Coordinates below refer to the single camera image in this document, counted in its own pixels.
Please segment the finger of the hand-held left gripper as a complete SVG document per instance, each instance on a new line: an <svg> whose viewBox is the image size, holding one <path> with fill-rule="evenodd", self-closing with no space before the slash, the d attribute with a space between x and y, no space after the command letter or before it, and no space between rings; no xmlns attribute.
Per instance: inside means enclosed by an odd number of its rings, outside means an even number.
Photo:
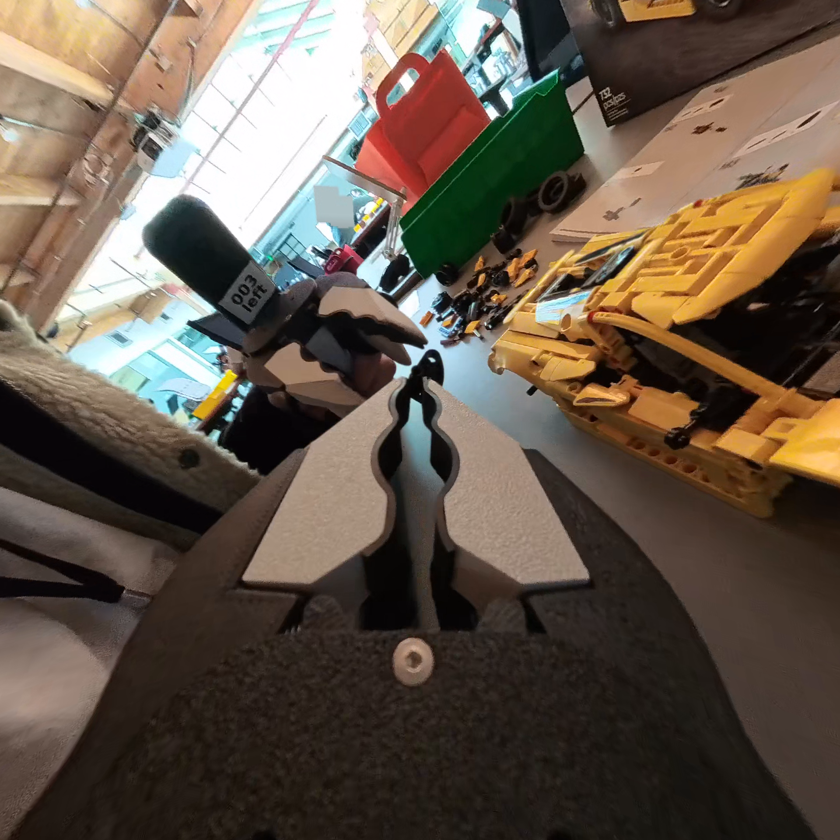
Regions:
<svg viewBox="0 0 840 840"><path fill-rule="evenodd" d="M423 330L378 291L369 287L332 287L314 309L321 326L346 350L374 347L373 339L423 348Z"/></svg>
<svg viewBox="0 0 840 840"><path fill-rule="evenodd" d="M245 372L264 397L278 411L303 411L316 417L346 417L365 400L356 380L367 353L348 352L346 370L323 362L291 342L279 349L245 352Z"/></svg>

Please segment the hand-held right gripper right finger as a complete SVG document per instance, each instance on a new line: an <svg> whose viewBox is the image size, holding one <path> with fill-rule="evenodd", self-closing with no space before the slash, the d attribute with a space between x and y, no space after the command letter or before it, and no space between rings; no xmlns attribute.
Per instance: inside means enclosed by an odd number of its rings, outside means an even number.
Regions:
<svg viewBox="0 0 840 840"><path fill-rule="evenodd" d="M437 531L452 587L575 587L591 576L522 447L425 381Z"/></svg>

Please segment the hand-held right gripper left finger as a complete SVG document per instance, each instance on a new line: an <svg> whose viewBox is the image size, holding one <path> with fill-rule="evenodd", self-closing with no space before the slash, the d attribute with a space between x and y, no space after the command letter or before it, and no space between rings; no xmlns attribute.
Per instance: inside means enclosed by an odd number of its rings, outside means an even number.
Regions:
<svg viewBox="0 0 840 840"><path fill-rule="evenodd" d="M395 502L378 464L396 426L394 380L317 439L242 574L246 587L367 592L364 559L379 549Z"/></svg>

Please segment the small black brick piece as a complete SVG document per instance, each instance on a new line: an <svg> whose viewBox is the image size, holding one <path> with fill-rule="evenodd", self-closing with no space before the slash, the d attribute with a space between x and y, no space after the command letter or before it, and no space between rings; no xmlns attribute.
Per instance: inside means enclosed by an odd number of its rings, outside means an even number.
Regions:
<svg viewBox="0 0 840 840"><path fill-rule="evenodd" d="M429 383L442 385L444 380L445 368L438 350L427 350L408 377L406 388L409 398L422 407L423 421L427 427L431 427L439 408Z"/></svg>

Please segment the yellow brick car model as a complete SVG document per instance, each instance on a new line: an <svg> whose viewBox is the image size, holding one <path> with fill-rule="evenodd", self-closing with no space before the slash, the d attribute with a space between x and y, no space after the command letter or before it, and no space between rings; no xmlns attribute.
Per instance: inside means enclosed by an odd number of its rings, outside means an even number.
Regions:
<svg viewBox="0 0 840 840"><path fill-rule="evenodd" d="M504 319L488 365L567 420L754 516L839 486L838 174L594 236Z"/></svg>

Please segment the grey desk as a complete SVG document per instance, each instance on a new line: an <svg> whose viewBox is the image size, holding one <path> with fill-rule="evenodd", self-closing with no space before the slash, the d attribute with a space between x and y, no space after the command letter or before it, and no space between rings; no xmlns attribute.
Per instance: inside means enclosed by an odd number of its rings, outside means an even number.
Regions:
<svg viewBox="0 0 840 840"><path fill-rule="evenodd" d="M763 760L838 838L838 489L797 480L755 518L569 424L491 341L442 349L445 387L552 461L654 562L706 640Z"/></svg>

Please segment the person's left hand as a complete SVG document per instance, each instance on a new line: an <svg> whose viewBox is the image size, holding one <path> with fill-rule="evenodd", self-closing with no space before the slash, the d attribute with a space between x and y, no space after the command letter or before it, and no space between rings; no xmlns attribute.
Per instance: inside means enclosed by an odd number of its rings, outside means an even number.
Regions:
<svg viewBox="0 0 840 840"><path fill-rule="evenodd" d="M357 354L353 358L352 387L366 400L392 382L395 373L396 364L387 355Z"/></svg>

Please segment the pile of small brick pieces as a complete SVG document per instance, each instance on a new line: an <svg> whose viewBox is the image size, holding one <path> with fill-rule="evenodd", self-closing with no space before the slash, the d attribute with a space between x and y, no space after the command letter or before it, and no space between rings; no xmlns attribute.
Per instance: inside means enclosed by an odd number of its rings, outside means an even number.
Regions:
<svg viewBox="0 0 840 840"><path fill-rule="evenodd" d="M485 342L523 301L526 286L535 279L538 269L536 248L515 248L495 264L480 256L465 286L450 292L447 289L458 277L456 267L446 264L436 274L444 290L431 301L419 325L423 329L435 326L443 347L469 339Z"/></svg>

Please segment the black toy wheel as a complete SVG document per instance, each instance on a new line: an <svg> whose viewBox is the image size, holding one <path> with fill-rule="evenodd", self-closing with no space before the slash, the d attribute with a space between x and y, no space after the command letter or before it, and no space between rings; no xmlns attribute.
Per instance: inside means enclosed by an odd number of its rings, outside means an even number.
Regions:
<svg viewBox="0 0 840 840"><path fill-rule="evenodd" d="M586 187L586 180L579 173L552 173L537 191L538 210L543 214L558 214L580 198Z"/></svg>
<svg viewBox="0 0 840 840"><path fill-rule="evenodd" d="M528 201L510 197L501 210L497 230L491 237L491 243L499 254L506 256L515 249L528 220Z"/></svg>

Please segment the green cardboard tray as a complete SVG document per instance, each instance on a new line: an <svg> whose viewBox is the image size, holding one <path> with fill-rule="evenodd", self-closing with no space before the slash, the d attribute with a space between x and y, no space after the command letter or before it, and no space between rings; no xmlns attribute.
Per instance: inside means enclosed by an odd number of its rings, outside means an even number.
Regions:
<svg viewBox="0 0 840 840"><path fill-rule="evenodd" d="M519 93L401 219L402 245L416 272L462 266L497 231L503 207L549 175L567 171L584 146L555 70Z"/></svg>

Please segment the person's fleece jacket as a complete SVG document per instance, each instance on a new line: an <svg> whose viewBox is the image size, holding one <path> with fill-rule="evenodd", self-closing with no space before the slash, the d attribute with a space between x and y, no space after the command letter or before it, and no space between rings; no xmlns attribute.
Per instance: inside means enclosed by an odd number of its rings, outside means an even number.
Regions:
<svg viewBox="0 0 840 840"><path fill-rule="evenodd" d="M183 550L260 482L1 304L2 490Z"/></svg>

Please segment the red paper bag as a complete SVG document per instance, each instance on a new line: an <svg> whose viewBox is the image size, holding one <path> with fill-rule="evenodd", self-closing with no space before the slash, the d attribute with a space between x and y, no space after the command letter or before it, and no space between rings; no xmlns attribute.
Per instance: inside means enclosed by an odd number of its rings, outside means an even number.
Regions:
<svg viewBox="0 0 840 840"><path fill-rule="evenodd" d="M445 50L432 60L405 54L379 86L375 105L379 118L364 137L356 169L404 190L404 214L490 125Z"/></svg>

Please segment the person's white garment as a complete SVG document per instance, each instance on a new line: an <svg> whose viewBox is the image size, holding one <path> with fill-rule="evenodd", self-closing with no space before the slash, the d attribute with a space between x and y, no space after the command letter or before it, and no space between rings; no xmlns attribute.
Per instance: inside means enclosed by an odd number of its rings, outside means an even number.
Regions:
<svg viewBox="0 0 840 840"><path fill-rule="evenodd" d="M2 490L2 758L84 728L182 552Z"/></svg>

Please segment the open instruction booklet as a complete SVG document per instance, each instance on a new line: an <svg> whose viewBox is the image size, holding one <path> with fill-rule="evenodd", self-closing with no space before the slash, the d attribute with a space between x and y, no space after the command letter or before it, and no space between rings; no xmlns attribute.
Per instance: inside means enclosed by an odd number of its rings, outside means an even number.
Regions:
<svg viewBox="0 0 840 840"><path fill-rule="evenodd" d="M637 158L551 232L583 242L663 221L684 205L838 170L838 65L793 87L732 80L691 101Z"/></svg>

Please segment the car model set box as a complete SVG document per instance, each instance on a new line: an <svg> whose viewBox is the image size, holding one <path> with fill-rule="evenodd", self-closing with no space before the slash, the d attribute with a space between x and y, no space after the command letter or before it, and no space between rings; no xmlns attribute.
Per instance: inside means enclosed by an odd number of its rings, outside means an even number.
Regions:
<svg viewBox="0 0 840 840"><path fill-rule="evenodd" d="M838 1L562 1L612 128L838 20Z"/></svg>

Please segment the metal frame stand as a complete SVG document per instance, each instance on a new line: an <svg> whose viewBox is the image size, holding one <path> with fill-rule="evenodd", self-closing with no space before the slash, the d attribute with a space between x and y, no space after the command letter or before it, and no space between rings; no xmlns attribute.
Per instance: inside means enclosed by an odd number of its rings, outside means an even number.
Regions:
<svg viewBox="0 0 840 840"><path fill-rule="evenodd" d="M391 211L382 242L382 254L389 262L393 262L398 257L398 228L407 201L407 187L402 185L400 188L395 188L326 154L321 161L332 175L382 198L390 206Z"/></svg>

